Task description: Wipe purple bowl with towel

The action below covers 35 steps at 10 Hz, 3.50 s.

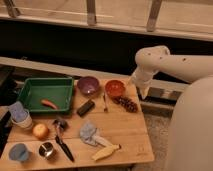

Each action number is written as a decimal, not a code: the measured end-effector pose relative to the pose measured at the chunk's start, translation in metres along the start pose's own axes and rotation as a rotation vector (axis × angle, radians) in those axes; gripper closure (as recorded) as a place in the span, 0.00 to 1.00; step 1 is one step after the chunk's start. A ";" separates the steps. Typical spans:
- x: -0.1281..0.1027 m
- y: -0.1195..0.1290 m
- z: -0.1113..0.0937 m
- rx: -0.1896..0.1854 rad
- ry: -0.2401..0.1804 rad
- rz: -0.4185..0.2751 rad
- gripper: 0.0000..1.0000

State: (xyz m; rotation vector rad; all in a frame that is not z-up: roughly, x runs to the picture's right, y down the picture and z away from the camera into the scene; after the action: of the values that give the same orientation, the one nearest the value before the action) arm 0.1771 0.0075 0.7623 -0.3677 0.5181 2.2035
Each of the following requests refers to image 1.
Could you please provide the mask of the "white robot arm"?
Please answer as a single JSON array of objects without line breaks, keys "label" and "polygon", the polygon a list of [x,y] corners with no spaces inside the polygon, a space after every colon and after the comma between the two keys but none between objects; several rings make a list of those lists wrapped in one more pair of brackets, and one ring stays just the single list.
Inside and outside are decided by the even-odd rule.
[{"label": "white robot arm", "polygon": [[155,74],[189,84],[173,110],[164,171],[213,171],[213,55],[173,55],[168,47],[138,50],[130,80],[148,94]]}]

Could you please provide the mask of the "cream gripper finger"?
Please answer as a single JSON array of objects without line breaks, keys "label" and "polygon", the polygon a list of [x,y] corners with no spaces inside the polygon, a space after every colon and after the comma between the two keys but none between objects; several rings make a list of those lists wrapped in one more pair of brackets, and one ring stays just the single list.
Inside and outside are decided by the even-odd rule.
[{"label": "cream gripper finger", "polygon": [[141,90],[140,90],[142,99],[145,99],[145,98],[147,97],[148,91],[149,91],[149,88],[145,88],[145,89],[141,89]]}]

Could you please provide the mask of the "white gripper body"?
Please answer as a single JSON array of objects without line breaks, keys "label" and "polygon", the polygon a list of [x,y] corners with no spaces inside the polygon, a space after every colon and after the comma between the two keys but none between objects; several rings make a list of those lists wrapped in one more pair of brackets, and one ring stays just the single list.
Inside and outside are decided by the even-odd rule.
[{"label": "white gripper body", "polygon": [[155,74],[156,72],[153,70],[136,68],[130,76],[129,82],[140,89],[147,89]]}]

